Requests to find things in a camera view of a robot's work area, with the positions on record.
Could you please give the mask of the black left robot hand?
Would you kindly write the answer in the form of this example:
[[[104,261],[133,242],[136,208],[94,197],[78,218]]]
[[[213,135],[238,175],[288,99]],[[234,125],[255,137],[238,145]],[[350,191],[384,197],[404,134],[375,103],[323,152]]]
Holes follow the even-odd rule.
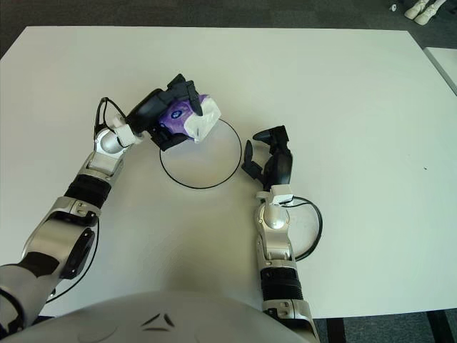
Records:
[[[136,135],[148,132],[160,150],[166,151],[188,139],[184,133],[172,133],[159,123],[161,116],[180,101],[188,102],[196,115],[203,115],[194,82],[187,81],[182,74],[177,74],[168,83],[166,90],[155,89],[140,101],[126,117],[126,123]]]

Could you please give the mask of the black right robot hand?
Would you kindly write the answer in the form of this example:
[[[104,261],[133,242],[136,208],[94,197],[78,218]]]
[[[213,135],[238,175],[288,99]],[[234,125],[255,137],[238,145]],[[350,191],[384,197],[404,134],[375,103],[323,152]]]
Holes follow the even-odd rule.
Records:
[[[272,186],[289,184],[293,166],[293,155],[288,148],[286,127],[275,126],[253,135],[254,141],[260,141],[269,146],[270,157],[264,167],[253,160],[253,144],[246,141],[243,164],[241,168],[254,180],[261,182],[263,190],[269,191]]]

